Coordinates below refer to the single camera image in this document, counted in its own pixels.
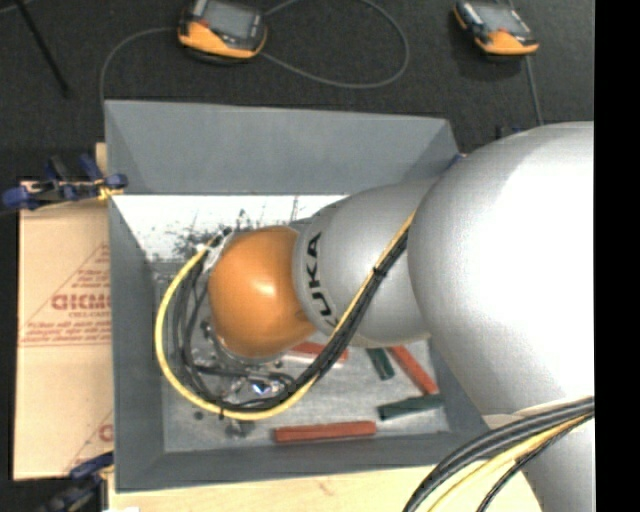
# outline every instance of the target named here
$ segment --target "clamp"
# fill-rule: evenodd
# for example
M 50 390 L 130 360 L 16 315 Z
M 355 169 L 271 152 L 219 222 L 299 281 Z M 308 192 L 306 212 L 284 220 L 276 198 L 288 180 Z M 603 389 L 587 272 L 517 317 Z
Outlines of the clamp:
M 113 466 L 113 452 L 104 453 L 73 468 L 69 478 L 75 485 L 56 494 L 36 512 L 77 512 L 96 496 L 104 479 L 101 472 Z
M 95 160 L 86 153 L 80 156 L 79 163 L 86 177 L 73 180 L 62 159 L 57 155 L 50 157 L 44 168 L 43 181 L 29 182 L 6 190 L 2 194 L 2 202 L 9 209 L 35 210 L 67 201 L 94 197 L 106 199 L 121 192 L 129 184 L 124 174 L 105 176 Z

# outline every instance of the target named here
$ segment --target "black floor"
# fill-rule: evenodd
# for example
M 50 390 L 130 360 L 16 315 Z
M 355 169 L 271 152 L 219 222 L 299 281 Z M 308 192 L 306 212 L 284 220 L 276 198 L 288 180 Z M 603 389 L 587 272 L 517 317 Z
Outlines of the black floor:
M 245 3 L 268 11 L 282 1 Z M 225 67 L 188 58 L 175 37 L 183 0 L 27 1 L 70 87 L 65 98 L 15 1 L 0 0 L 0 191 L 41 177 L 51 154 L 73 161 L 102 140 L 101 95 L 435 116 L 451 122 L 463 152 L 491 142 L 499 128 L 593 120 L 595 1 L 514 2 L 541 42 L 528 63 L 484 59 L 456 25 L 452 0 L 375 0 L 402 29 L 408 65 L 389 85 L 345 88 L 263 55 Z M 363 1 L 299 0 L 267 21 L 265 53 L 323 79 L 370 84 L 402 69 L 402 37 Z M 9 481 L 16 232 L 15 215 L 0 213 L 0 510 L 7 512 L 32 510 L 64 484 Z

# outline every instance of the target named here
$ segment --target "red stick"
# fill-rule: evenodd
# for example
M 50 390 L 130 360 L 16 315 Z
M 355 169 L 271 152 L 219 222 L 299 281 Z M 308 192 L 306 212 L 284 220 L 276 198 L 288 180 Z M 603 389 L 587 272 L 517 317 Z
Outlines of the red stick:
M 315 343 L 313 341 L 303 341 L 299 343 L 295 347 L 291 349 L 292 352 L 297 352 L 298 354 L 312 355 L 317 356 L 324 349 L 324 345 L 322 343 Z M 345 349 L 345 351 L 340 354 L 338 358 L 339 362 L 344 362 L 349 357 L 349 349 Z
M 364 437 L 371 436 L 375 433 L 375 421 L 351 421 L 345 423 L 326 423 L 323 425 L 280 427 L 274 429 L 273 438 L 276 443 L 295 443 L 301 441 L 317 441 L 320 439 Z
M 438 385 L 431 376 L 422 369 L 420 363 L 415 360 L 407 348 L 389 347 L 387 349 L 395 361 L 400 365 L 402 371 L 413 381 L 413 383 L 425 394 L 433 395 L 439 393 Z

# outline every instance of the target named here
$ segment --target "black wire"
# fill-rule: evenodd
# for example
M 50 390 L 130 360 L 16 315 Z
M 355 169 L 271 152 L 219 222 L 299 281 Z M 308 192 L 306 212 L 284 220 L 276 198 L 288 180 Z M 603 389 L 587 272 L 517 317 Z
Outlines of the black wire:
M 206 375 L 222 375 L 224 377 L 261 377 L 264 379 L 278 379 L 285 383 L 293 383 L 293 377 L 282 372 L 250 372 L 248 370 L 237 370 L 230 368 L 218 368 L 196 364 L 194 366 L 200 373 Z
M 265 12 L 265 17 L 266 16 L 270 16 L 271 14 L 284 9 L 285 7 L 289 7 L 291 4 L 294 4 L 296 2 L 298 2 L 299 0 L 287 0 L 285 2 L 283 2 L 280 5 L 277 5 L 275 7 L 273 7 L 272 9 L 270 9 L 269 11 Z M 321 83 L 321 84 L 325 84 L 325 85 L 331 85 L 334 87 L 340 87 L 343 89 L 375 89 L 378 87 L 383 87 L 386 85 L 389 85 L 395 81 L 397 81 L 407 70 L 408 66 L 409 66 L 409 61 L 411 59 L 411 52 L 409 49 L 409 40 L 407 38 L 407 35 L 405 34 L 404 30 L 402 30 L 402 27 L 400 27 L 400 25 L 398 24 L 398 22 L 396 20 L 393 19 L 393 17 L 387 12 L 385 11 L 382 7 L 380 7 L 379 5 L 374 4 L 373 2 L 371 2 L 370 0 L 359 0 L 360 2 L 362 2 L 365 5 L 368 5 L 370 8 L 378 11 L 379 14 L 382 15 L 382 17 L 384 19 L 387 20 L 387 22 L 393 27 L 393 29 L 397 32 L 397 34 L 400 36 L 400 39 L 402 41 L 402 46 L 404 48 L 404 59 L 402 64 L 400 65 L 400 67 L 398 68 L 398 70 L 389 78 L 386 78 L 384 80 L 380 80 L 378 82 L 370 82 L 370 83 L 348 83 L 348 82 L 339 82 L 337 80 L 330 80 L 327 78 L 322 78 L 320 76 L 314 75 L 312 73 L 309 73 L 307 71 L 304 71 L 300 68 L 297 68 L 295 66 L 292 66 L 291 64 L 288 64 L 284 61 L 281 61 L 280 59 L 274 57 L 273 55 L 268 54 L 267 52 L 263 51 L 261 53 L 261 55 L 265 58 L 267 58 L 268 60 L 270 60 L 271 62 L 273 62 L 274 64 L 277 64 L 279 66 L 282 66 L 284 69 L 295 73 L 297 75 L 300 75 L 304 78 L 308 78 L 310 80 L 313 80 L 315 82 Z
M 190 349 L 182 351 L 184 354 L 183 362 L 185 363 L 183 368 L 186 370 L 185 373 L 189 374 L 189 383 L 194 387 L 194 390 L 200 391 L 201 394 L 205 396 L 206 400 L 216 405 L 221 410 L 240 412 L 246 411 L 247 409 L 269 410 L 287 400 L 301 386 L 308 384 L 311 379 L 316 378 L 316 382 L 320 380 L 340 358 L 351 341 L 351 338 L 353 338 L 353 335 L 355 334 L 376 290 L 380 286 L 380 283 L 386 277 L 389 269 L 404 252 L 407 246 L 408 232 L 409 228 L 406 228 L 398 237 L 394 246 L 389 250 L 380 265 L 374 269 L 373 277 L 365 284 L 362 295 L 345 321 L 342 323 L 340 329 L 338 329 L 338 331 L 332 336 L 331 341 L 327 343 L 323 351 L 295 380 L 292 382 L 285 382 L 283 391 L 271 397 L 250 400 L 240 404 L 227 402 L 222 397 L 213 394 L 206 387 L 198 373 L 202 370 L 198 369 L 191 359 L 192 355 L 190 354 Z M 183 329 L 181 332 L 177 325 L 184 322 L 184 318 L 186 316 L 186 303 L 183 293 L 185 290 L 189 290 L 190 287 L 195 286 L 195 282 L 197 281 L 197 277 L 201 271 L 200 265 L 191 269 L 183 281 L 183 285 L 185 286 L 180 287 L 176 294 L 172 322 L 174 347 L 181 346 L 184 348 L 185 344 L 187 347 L 190 347 L 190 336 L 192 333 L 188 328 L 186 330 Z M 192 315 L 197 315 L 198 308 L 199 305 L 194 308 Z
M 493 0 L 496 4 L 500 4 L 500 0 Z M 516 6 L 513 3 L 513 0 L 507 0 L 509 2 L 509 7 L 514 11 L 517 11 Z M 538 89 L 536 87 L 536 81 L 533 76 L 533 67 L 531 65 L 531 56 L 524 56 L 525 63 L 525 71 L 527 73 L 527 82 L 529 84 L 529 90 L 531 92 L 531 100 L 533 101 L 533 110 L 536 113 L 536 123 L 538 126 L 544 125 L 544 118 L 542 117 L 542 109 L 540 108 L 540 100 L 538 99 Z
M 589 397 L 571 404 L 554 408 L 532 416 L 528 416 L 503 427 L 490 430 L 451 455 L 443 459 L 438 466 L 422 481 L 403 509 L 404 512 L 414 512 L 420 504 L 436 488 L 443 484 L 451 475 L 469 466 L 473 462 L 495 455 L 514 444 L 524 441 L 544 432 L 549 428 L 560 425 L 571 419 L 585 414 L 591 414 L 594 409 L 594 398 Z
M 25 2 L 24 0 L 14 0 L 14 3 L 18 7 L 18 10 L 20 11 L 22 18 L 24 19 L 25 23 L 27 24 L 27 27 L 29 28 L 29 31 L 33 35 L 34 39 L 36 40 L 36 43 L 38 44 L 38 48 L 40 48 L 40 52 L 42 53 L 43 57 L 47 61 L 47 64 L 49 65 L 49 69 L 52 71 L 53 76 L 55 76 L 56 81 L 60 86 L 60 90 L 62 91 L 62 95 L 65 98 L 69 98 L 72 92 L 71 87 L 69 86 L 69 83 L 66 81 L 64 75 L 62 74 L 62 71 L 60 71 L 60 67 L 58 66 L 58 63 L 53 57 L 51 50 L 49 49 L 49 47 L 47 46 L 47 43 L 42 37 L 42 34 L 40 33 L 38 26 L 36 25 L 35 21 L 31 17 L 31 13 L 29 12 L 29 9 L 27 9 L 27 2 Z
M 486 512 L 486 510 L 489 508 L 489 505 L 491 505 L 491 502 L 493 501 L 493 499 L 504 488 L 504 486 L 509 482 L 509 480 L 511 480 L 511 478 L 513 478 L 513 476 L 516 473 L 518 473 L 518 471 L 520 471 L 522 469 L 522 467 L 525 464 L 527 464 L 530 460 L 532 460 L 533 458 L 538 456 L 540 453 L 542 453 L 549 446 L 551 446 L 552 444 L 556 443 L 561 438 L 566 436 L 573 429 L 575 429 L 579 425 L 582 425 L 583 423 L 589 421 L 591 418 L 593 418 L 593 414 L 588 415 L 585 419 L 583 419 L 582 421 L 576 423 L 575 425 L 572 425 L 570 428 L 567 428 L 566 430 L 563 430 L 562 432 L 558 432 L 552 438 L 550 438 L 547 441 L 545 441 L 544 444 L 538 446 L 538 448 L 536 448 L 536 449 L 530 451 L 529 453 L 527 453 L 526 455 L 520 457 L 517 460 L 517 462 L 513 466 L 511 466 L 511 468 L 509 468 L 509 470 L 504 475 L 502 475 L 500 477 L 500 479 L 494 484 L 494 486 L 491 488 L 491 490 L 485 495 L 484 499 L 482 500 L 482 503 L 480 503 L 480 505 L 476 509 L 476 512 Z

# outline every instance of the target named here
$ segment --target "handheld device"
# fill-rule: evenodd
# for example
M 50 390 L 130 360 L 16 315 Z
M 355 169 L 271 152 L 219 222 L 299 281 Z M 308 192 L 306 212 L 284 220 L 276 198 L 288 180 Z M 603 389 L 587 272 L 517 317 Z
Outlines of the handheld device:
M 215 63 L 244 62 L 266 41 L 262 12 L 224 0 L 190 0 L 182 11 L 178 40 L 196 58 Z
M 488 56 L 521 57 L 538 50 L 531 29 L 509 5 L 458 0 L 453 13 Z

